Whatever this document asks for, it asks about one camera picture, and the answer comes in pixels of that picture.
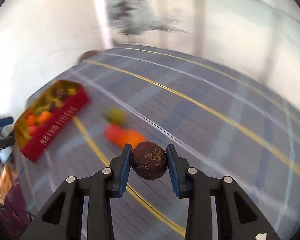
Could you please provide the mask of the dark brown passion fruit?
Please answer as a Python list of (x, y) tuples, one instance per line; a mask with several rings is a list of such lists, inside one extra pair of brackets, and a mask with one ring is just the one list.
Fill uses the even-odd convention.
[(161, 178), (168, 168), (166, 152), (157, 144), (143, 141), (134, 148), (130, 165), (134, 172), (145, 180)]

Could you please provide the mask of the large orange fruit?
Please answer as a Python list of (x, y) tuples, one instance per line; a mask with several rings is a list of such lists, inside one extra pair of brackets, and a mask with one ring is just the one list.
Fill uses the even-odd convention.
[(125, 144), (130, 144), (132, 148), (136, 148), (136, 146), (141, 143), (147, 141), (147, 138), (134, 129), (124, 129), (117, 138), (116, 144), (120, 148), (124, 148)]

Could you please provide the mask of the orange tangerine left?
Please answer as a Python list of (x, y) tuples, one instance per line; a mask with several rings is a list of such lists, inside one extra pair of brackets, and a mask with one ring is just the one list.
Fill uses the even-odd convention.
[(37, 124), (37, 117), (34, 114), (31, 114), (26, 119), (26, 125), (28, 127), (36, 126)]

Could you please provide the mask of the orange tangerine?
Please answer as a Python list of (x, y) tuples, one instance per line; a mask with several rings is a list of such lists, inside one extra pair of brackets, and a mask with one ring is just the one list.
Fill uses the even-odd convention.
[(51, 118), (52, 113), (50, 111), (43, 111), (38, 115), (38, 123), (43, 125), (49, 121)]
[(31, 114), (26, 119), (26, 125), (28, 127), (36, 126), (37, 124), (37, 117), (34, 114)]

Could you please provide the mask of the red gold tin box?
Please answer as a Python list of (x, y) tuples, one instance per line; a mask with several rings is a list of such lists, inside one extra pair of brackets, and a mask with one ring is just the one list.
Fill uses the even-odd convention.
[(84, 86), (69, 80), (58, 80), (40, 93), (13, 128), (22, 155), (37, 162), (56, 135), (89, 101)]

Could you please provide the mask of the orange tangerine right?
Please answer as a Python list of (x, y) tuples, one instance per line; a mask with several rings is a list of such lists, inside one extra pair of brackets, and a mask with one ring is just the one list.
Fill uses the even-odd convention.
[(49, 121), (51, 118), (52, 113), (50, 111), (43, 111), (38, 115), (38, 123), (43, 125)]

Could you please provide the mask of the red tomato fruit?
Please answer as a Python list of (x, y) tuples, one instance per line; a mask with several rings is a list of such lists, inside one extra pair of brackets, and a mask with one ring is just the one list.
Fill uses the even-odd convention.
[(119, 145), (123, 136), (123, 128), (115, 124), (107, 124), (103, 133), (109, 142)]

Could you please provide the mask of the round grey millstone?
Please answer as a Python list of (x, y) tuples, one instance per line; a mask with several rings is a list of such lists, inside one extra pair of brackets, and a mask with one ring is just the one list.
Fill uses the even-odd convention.
[(78, 58), (78, 62), (81, 62), (81, 61), (84, 61), (84, 60), (87, 60), (89, 59), (90, 57), (94, 56), (94, 55), (97, 55), (99, 53), (98, 50), (89, 50), (89, 51), (86, 51), (84, 52), (83, 54), (81, 54)]

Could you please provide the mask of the green round fruit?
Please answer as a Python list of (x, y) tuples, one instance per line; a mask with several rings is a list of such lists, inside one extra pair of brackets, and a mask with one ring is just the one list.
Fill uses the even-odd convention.
[(109, 107), (103, 114), (103, 118), (109, 123), (118, 126), (125, 126), (126, 124), (126, 113), (117, 107)]

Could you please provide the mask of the painted landscape folding screen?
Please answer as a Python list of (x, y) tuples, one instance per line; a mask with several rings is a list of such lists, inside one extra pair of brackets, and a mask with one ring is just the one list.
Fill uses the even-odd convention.
[(176, 50), (236, 70), (300, 108), (294, 0), (105, 0), (115, 44)]

